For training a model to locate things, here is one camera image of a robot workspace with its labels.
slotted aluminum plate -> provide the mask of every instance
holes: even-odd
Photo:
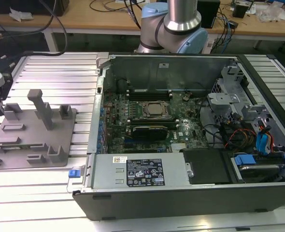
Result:
[[[86,155],[98,75],[97,53],[66,53],[60,57],[29,57],[20,64],[19,73],[3,103],[18,103],[21,109],[35,109],[27,99],[32,88],[43,91],[43,101],[51,108],[71,104],[78,114],[71,140],[70,157]]]
[[[246,57],[285,110],[285,68],[278,60],[269,59],[266,55],[246,55]],[[253,86],[249,85],[248,88],[256,102],[262,104]]]

warning label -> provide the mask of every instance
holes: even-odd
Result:
[[[162,159],[128,159],[127,185],[129,187],[165,185]]]

desk leg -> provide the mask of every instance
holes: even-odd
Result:
[[[208,39],[205,43],[204,48],[202,49],[202,53],[203,54],[210,54],[211,53],[211,49],[214,45],[214,41],[218,38],[217,34],[208,34]]]
[[[57,52],[58,48],[57,48],[57,43],[55,40],[55,37],[53,35],[53,32],[49,29],[46,29],[43,31],[49,51],[50,52]]]

wooden desk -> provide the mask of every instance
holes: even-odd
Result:
[[[96,12],[89,8],[91,0],[71,0],[67,12],[60,17],[63,25],[69,33],[87,34],[131,34],[139,35],[140,31],[129,15],[125,12]],[[102,6],[103,0],[96,1],[92,7],[105,10]],[[230,0],[222,0],[221,9]],[[111,3],[110,7],[119,8],[124,6],[119,3]],[[141,11],[134,7],[135,14],[140,21]],[[243,19],[233,18],[232,12],[225,8],[222,12],[229,20],[239,23],[234,33],[236,39],[250,40],[280,40],[285,41],[285,21],[261,23],[255,15],[245,16]],[[49,16],[34,15],[34,20],[17,22],[8,15],[0,14],[0,23],[7,30],[29,31],[43,27],[49,20]],[[207,29],[209,40],[213,41],[223,31],[220,20],[216,20],[212,29]],[[49,49],[56,51],[53,32],[62,32],[58,22],[54,19],[51,26],[44,31]]]

workbench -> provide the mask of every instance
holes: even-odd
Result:
[[[22,58],[14,72],[14,84],[4,103],[34,109],[30,88],[40,88],[51,108],[71,104],[78,114],[65,167],[0,170],[0,231],[172,232],[251,231],[285,232],[285,206],[266,213],[238,213],[188,217],[90,221],[68,193],[68,172],[85,164],[96,89],[97,53],[66,53],[60,57]],[[285,109],[285,69],[265,55],[247,55],[263,81]]]
[[[85,34],[119,34],[119,35],[140,35],[140,31],[135,23],[125,12],[96,12],[89,8],[90,0],[71,0],[66,13],[60,17],[67,33]],[[233,38],[247,40],[273,40],[285,41],[285,21],[260,23],[256,15],[241,18],[232,18],[232,12],[225,8],[225,4],[230,0],[221,1],[222,12],[229,20],[239,23]],[[121,3],[111,3],[112,8],[120,8]],[[102,0],[96,1],[92,7],[105,10]],[[141,11],[134,7],[138,20],[141,19]],[[34,20],[17,22],[8,15],[0,15],[0,23],[8,31],[32,31],[43,27],[49,20],[49,16],[34,15]],[[212,29],[207,29],[209,33],[208,43],[204,48],[204,53],[210,53],[211,46],[216,38],[223,32],[223,23],[217,19]],[[43,31],[49,50],[57,51],[57,44],[53,33],[62,33],[58,22],[54,19],[51,26]]]

